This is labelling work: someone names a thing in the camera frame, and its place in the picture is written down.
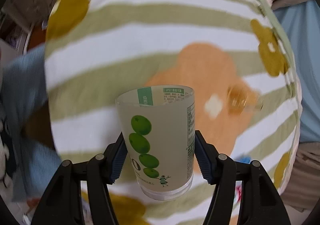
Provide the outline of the frosted cup green dots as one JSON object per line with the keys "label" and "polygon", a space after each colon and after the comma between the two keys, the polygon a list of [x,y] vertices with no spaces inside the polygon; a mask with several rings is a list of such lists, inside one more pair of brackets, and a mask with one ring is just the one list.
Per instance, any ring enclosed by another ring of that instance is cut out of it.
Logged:
{"label": "frosted cup green dots", "polygon": [[116,99],[122,134],[141,190],[168,201],[191,187],[194,173],[194,90],[141,87]]}

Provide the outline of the small amber glass cup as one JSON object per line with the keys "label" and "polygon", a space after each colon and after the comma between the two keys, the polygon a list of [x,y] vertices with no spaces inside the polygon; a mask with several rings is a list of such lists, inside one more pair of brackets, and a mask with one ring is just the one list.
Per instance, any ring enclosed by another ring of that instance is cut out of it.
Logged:
{"label": "small amber glass cup", "polygon": [[229,114],[241,114],[244,111],[261,111],[263,100],[258,91],[241,85],[228,88],[227,109]]}

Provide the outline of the striped floral blanket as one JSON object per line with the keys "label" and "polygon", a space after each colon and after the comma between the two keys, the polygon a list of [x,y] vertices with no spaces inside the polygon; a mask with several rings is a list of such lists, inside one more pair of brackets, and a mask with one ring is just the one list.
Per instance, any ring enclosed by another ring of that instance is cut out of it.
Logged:
{"label": "striped floral blanket", "polygon": [[[133,88],[195,90],[195,127],[234,160],[259,160],[283,193],[295,161],[301,89],[289,39],[267,0],[57,0],[44,68],[57,153],[83,162],[120,134],[115,99]],[[227,92],[261,111],[229,114]]]}

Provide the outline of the light blue sheet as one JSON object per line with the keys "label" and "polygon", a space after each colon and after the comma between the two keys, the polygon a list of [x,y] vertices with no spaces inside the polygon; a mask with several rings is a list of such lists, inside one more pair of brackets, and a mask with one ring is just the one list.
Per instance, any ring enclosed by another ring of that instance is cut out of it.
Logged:
{"label": "light blue sheet", "polygon": [[319,142],[319,6],[309,0],[274,13],[291,42],[302,87],[300,142]]}

